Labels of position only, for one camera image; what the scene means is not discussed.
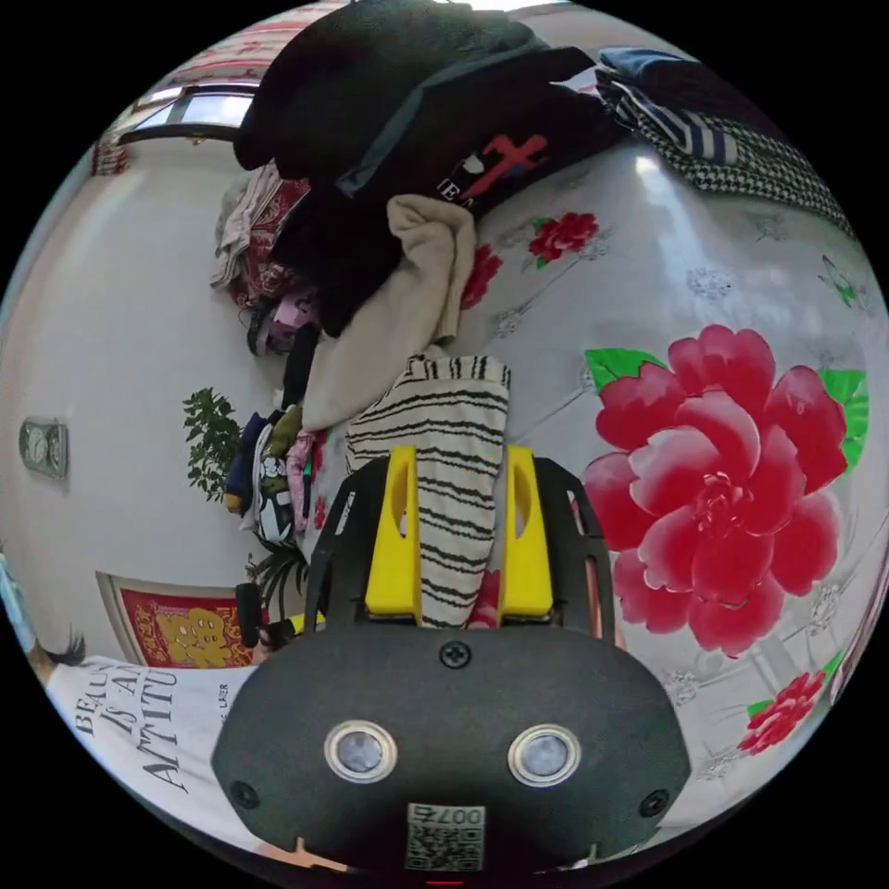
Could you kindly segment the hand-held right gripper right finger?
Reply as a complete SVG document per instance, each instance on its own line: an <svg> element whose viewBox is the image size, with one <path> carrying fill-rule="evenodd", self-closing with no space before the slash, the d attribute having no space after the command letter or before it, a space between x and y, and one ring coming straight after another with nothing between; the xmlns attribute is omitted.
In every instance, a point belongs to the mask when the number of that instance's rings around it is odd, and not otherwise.
<svg viewBox="0 0 889 889"><path fill-rule="evenodd" d="M553 608L552 579L542 499L531 449L507 448L501 620L547 620Z"/></svg>

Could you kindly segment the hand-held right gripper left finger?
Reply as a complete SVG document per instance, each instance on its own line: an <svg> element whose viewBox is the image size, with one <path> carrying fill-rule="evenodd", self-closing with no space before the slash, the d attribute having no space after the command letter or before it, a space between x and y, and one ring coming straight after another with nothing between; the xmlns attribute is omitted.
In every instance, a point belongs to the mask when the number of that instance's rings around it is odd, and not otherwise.
<svg viewBox="0 0 889 889"><path fill-rule="evenodd" d="M422 615L419 488L414 446L390 453L365 606L372 617Z"/></svg>

